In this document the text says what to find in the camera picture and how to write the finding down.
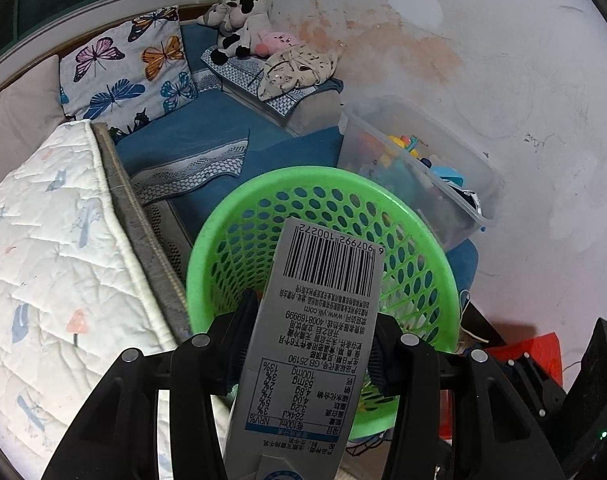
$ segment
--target white wall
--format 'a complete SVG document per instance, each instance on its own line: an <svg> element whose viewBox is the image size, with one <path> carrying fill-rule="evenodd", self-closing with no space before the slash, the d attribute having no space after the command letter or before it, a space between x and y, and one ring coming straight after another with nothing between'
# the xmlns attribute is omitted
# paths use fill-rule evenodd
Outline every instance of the white wall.
<svg viewBox="0 0 607 480"><path fill-rule="evenodd" d="M343 51L343 102L400 95L488 153L506 200L473 238L473 300L508 338L555 331L564 364L579 359L607 319L607 25L592 2L274 0L272 18Z"/></svg>

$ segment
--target plush toy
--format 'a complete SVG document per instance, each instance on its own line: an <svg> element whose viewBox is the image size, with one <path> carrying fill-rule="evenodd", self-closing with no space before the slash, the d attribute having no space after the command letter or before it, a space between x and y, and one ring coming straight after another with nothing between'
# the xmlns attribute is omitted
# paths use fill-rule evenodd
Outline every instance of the plush toy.
<svg viewBox="0 0 607 480"><path fill-rule="evenodd" d="M239 28L234 27L231 23L231 14L236 7L238 7L237 0L226 0L225 3L215 4L203 16L197 18L197 23L206 27L218 28L219 34L228 37Z"/></svg>
<svg viewBox="0 0 607 480"><path fill-rule="evenodd" d="M229 57L254 54L261 43L260 31L271 28L268 18L271 6L269 0L239 0L239 5L230 12L229 22L232 27L241 28L226 38L219 38L218 48L210 54L213 63L223 65Z"/></svg>
<svg viewBox="0 0 607 480"><path fill-rule="evenodd" d="M261 43L255 47L255 54L261 57L270 57L290 46L304 44L303 41L289 32L270 32L263 29L259 31L259 38Z"/></svg>

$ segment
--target nutrition facts table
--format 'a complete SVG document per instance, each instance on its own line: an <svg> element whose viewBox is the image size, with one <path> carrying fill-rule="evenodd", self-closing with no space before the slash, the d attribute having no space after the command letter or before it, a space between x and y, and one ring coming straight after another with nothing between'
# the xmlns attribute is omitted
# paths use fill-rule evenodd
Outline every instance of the nutrition facts table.
<svg viewBox="0 0 607 480"><path fill-rule="evenodd" d="M262 359L246 430L337 442L355 376Z"/></svg>

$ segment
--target beige pillow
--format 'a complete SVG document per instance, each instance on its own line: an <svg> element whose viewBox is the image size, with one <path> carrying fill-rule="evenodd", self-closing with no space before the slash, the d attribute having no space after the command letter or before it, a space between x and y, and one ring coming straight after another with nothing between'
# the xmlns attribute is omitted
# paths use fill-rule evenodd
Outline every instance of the beige pillow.
<svg viewBox="0 0 607 480"><path fill-rule="evenodd" d="M0 92L0 182L64 122L59 58L51 56Z"/></svg>

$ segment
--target green plastic basket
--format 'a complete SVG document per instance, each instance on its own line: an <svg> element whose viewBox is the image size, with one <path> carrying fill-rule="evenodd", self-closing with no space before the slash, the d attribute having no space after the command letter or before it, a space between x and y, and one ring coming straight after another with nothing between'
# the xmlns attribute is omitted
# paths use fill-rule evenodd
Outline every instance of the green plastic basket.
<svg viewBox="0 0 607 480"><path fill-rule="evenodd" d="M234 310L248 288L263 291L284 219L295 216L367 238L386 250L379 310L441 351L455 351L459 301L443 250L397 197L357 174L299 166L271 171L230 193L204 224L190 255L186 294L194 332ZM350 438L394 426L398 399L366 377Z"/></svg>

